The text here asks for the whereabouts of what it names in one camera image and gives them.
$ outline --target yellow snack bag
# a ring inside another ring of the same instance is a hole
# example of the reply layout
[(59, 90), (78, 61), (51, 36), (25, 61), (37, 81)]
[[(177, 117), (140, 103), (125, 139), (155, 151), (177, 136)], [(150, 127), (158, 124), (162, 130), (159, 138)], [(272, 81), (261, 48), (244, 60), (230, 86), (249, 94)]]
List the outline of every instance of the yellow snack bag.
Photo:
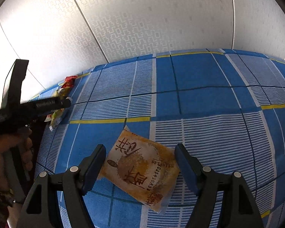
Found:
[(179, 168), (174, 150), (123, 130), (99, 173), (117, 187), (164, 214)]

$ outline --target yellow stripe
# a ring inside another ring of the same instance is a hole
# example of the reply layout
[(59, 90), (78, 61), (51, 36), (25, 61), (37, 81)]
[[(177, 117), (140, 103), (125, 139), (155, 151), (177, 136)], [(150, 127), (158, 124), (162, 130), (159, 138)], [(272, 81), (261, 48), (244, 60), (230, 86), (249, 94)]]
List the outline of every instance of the yellow stripe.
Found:
[(276, 60), (276, 59), (274, 59), (274, 58), (270, 58), (270, 60), (273, 60), (273, 61), (276, 61), (276, 62), (279, 62), (279, 63), (285, 64), (284, 62), (278, 61), (278, 60)]
[[(146, 122), (146, 121), (150, 121), (149, 116), (127, 118), (127, 122)], [(120, 122), (125, 122), (125, 119), (124, 118), (115, 118), (115, 119), (96, 119), (96, 120), (72, 120), (72, 121), (70, 121), (70, 124), (72, 124), (72, 123), (82, 123), (82, 124), (120, 123)]]
[(263, 212), (261, 214), (261, 218), (264, 218), (264, 217), (268, 216), (269, 214), (270, 214), (270, 210), (267, 210), (266, 212)]
[[(198, 51), (198, 52), (176, 53), (176, 54), (171, 54), (171, 56), (192, 55), (192, 54), (220, 54), (220, 55), (223, 55), (224, 53), (216, 52), (216, 51)], [(160, 56), (157, 56), (156, 58), (161, 58), (161, 57), (170, 57), (170, 55), (160, 55)]]
[(127, 122), (148, 122), (148, 121), (150, 121), (149, 116), (127, 118)]
[(125, 122), (124, 118), (117, 118), (117, 119), (97, 119), (97, 120), (73, 120), (70, 121), (72, 123), (118, 123), (118, 122)]
[(170, 55), (159, 55), (156, 58), (161, 58), (161, 57), (170, 57)]
[(279, 108), (285, 108), (285, 104), (269, 104), (269, 105), (261, 105), (262, 110), (268, 110), (268, 109), (279, 109)]

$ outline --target snack bag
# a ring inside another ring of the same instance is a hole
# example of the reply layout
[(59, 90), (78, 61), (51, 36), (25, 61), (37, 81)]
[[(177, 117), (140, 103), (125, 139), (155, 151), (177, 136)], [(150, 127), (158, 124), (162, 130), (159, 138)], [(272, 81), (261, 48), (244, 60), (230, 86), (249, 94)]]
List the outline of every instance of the snack bag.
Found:
[(164, 214), (179, 168), (174, 150), (123, 130), (99, 173), (153, 211)]
[[(54, 92), (52, 97), (60, 97), (60, 99), (66, 98), (69, 95), (70, 91), (72, 90), (77, 77), (78, 77), (77, 75), (67, 76), (64, 80), (63, 85), (60, 87), (59, 90), (56, 90)], [(53, 129), (59, 125), (59, 123), (65, 117), (67, 112), (68, 109), (59, 109), (55, 110), (53, 114), (47, 115), (45, 122), (51, 121), (49, 125), (49, 129), (51, 131), (53, 131)]]

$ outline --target striped fabric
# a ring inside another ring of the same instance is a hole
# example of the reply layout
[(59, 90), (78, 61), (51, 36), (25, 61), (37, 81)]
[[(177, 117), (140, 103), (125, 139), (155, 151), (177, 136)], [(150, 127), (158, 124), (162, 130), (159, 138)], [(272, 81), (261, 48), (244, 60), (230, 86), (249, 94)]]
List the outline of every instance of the striped fabric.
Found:
[(78, 98), (78, 103), (82, 102), (88, 102), (91, 96), (91, 93), (95, 87), (95, 84), (100, 76), (101, 71), (93, 72), (89, 75), (89, 78), (87, 79), (87, 82), (85, 83), (82, 93), (80, 94)]
[(59, 125), (53, 131), (50, 131), (49, 126), (47, 125), (44, 130), (38, 152), (37, 163), (51, 173), (55, 172), (57, 157), (66, 130), (67, 125)]
[(241, 114), (185, 119), (184, 133), (186, 149), (201, 164), (224, 174), (238, 170), (251, 189), (256, 187), (251, 145)]
[(46, 91), (42, 94), (39, 95), (38, 99), (43, 99), (43, 98), (48, 98), (48, 97), (52, 97), (52, 95), (54, 94), (54, 92), (58, 89), (58, 87), (55, 87), (49, 91)]
[(269, 216), (270, 223), (268, 228), (277, 228), (279, 227), (280, 217), (282, 214), (283, 204), (281, 204), (274, 212)]
[(67, 214), (67, 210), (64, 209), (63, 207), (60, 207), (60, 215), (61, 215), (61, 220), (64, 228), (71, 228), (71, 224), (69, 221), (69, 216)]
[[(183, 143), (216, 172), (240, 171), (264, 227), (282, 224), (284, 60), (242, 50), (188, 49), (108, 63), (82, 74), (70, 94), (69, 114), (53, 132), (46, 127), (35, 177), (43, 170), (60, 173), (78, 165), (98, 143), (108, 152), (127, 125), (171, 149)], [(218, 223), (222, 198), (219, 192), (210, 227)], [(197, 197), (180, 173), (165, 215), (142, 206), (107, 179), (96, 181), (84, 200), (95, 227), (183, 228)], [(64, 226), (70, 227), (62, 195), (59, 204)]]
[(264, 213), (274, 207), (275, 188), (276, 181), (272, 181), (271, 183), (257, 190), (256, 204), (260, 213)]
[(129, 96), (135, 70), (136, 62), (103, 69), (90, 100)]

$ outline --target white wall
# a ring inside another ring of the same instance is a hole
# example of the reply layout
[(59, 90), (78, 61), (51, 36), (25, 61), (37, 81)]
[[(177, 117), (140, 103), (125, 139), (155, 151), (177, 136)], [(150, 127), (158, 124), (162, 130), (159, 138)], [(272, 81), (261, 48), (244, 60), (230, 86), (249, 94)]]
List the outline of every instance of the white wall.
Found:
[(285, 58), (274, 0), (6, 0), (0, 23), (0, 103), (18, 57), (30, 60), (23, 101), (107, 60), (232, 46)]

